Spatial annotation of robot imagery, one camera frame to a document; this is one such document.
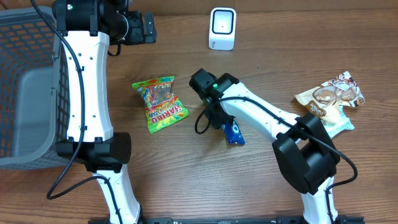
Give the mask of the blue Oreo cookie packet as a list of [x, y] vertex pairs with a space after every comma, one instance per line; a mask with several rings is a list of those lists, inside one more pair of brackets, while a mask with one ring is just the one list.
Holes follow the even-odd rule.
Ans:
[[235, 120], [231, 124], [222, 125], [222, 128], [229, 145], [245, 145], [246, 142]]

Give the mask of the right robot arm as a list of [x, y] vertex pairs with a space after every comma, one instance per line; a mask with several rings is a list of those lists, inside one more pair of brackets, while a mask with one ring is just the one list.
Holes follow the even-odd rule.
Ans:
[[319, 118], [281, 110], [228, 73], [217, 78], [201, 68], [189, 85], [206, 106], [201, 114], [209, 126], [220, 129], [238, 118], [272, 143], [282, 176], [302, 196], [307, 223], [337, 221], [331, 186], [340, 157]]

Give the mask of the beige brown cookie bag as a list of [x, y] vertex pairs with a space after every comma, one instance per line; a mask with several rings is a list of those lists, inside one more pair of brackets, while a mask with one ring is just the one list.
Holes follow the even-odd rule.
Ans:
[[341, 106], [355, 108], [365, 104], [365, 97], [348, 71], [295, 95], [295, 99], [309, 112], [332, 124], [342, 119]]

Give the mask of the green Haribo gummy bag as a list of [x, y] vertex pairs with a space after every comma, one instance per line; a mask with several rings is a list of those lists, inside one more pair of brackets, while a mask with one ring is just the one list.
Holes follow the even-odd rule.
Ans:
[[132, 88], [137, 90], [144, 100], [150, 133], [166, 128], [189, 115], [178, 96], [172, 92], [174, 80], [174, 76], [168, 76], [132, 84]]

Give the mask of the light teal snack packet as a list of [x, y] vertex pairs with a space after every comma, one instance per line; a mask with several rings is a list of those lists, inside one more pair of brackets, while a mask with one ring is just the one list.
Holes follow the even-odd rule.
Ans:
[[329, 123], [325, 120], [322, 120], [323, 126], [325, 127], [329, 137], [333, 139], [342, 131], [354, 130], [354, 125], [351, 123], [350, 119], [345, 115], [343, 111], [343, 106], [340, 106], [340, 115], [341, 118], [337, 123]]

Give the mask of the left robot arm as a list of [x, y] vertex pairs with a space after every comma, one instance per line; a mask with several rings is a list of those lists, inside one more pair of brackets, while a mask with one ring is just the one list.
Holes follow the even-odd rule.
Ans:
[[70, 115], [66, 139], [56, 152], [83, 164], [98, 181], [109, 208], [108, 223], [139, 223], [142, 210], [132, 191], [127, 164], [131, 137], [117, 133], [108, 109], [109, 47], [153, 44], [154, 16], [129, 9], [128, 1], [56, 0], [56, 33], [67, 58]]

